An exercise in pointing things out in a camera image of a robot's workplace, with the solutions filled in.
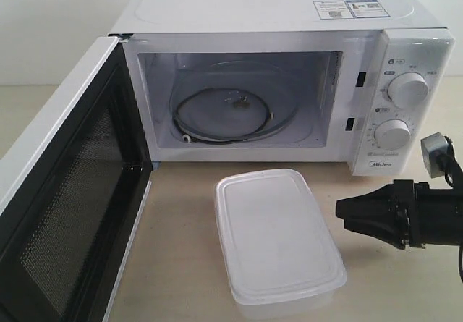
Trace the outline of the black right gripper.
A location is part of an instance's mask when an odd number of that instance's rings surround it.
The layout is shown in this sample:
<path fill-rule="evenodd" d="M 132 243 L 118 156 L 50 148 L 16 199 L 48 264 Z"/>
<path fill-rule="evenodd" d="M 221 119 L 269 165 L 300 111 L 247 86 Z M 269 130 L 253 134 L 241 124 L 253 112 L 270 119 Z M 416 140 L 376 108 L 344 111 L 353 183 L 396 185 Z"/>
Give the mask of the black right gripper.
<path fill-rule="evenodd" d="M 418 194 L 429 190 L 427 182 L 395 179 L 393 186 L 385 185 L 364 195 L 336 201 L 336 216 L 343 218 L 344 228 L 351 232 L 376 238 L 394 247 L 403 244 L 425 249 L 420 231 Z M 392 217 L 395 214 L 399 221 Z"/>

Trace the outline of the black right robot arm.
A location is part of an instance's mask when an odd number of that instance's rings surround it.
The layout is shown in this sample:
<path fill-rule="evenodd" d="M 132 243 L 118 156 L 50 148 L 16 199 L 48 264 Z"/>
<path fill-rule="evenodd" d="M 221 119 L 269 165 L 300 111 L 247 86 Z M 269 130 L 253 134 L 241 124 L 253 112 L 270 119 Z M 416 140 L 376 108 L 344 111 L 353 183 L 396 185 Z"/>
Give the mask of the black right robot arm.
<path fill-rule="evenodd" d="M 431 189 L 427 182 L 395 179 L 391 184 L 336 201 L 346 230 L 406 246 L 462 243 L 462 191 Z"/>

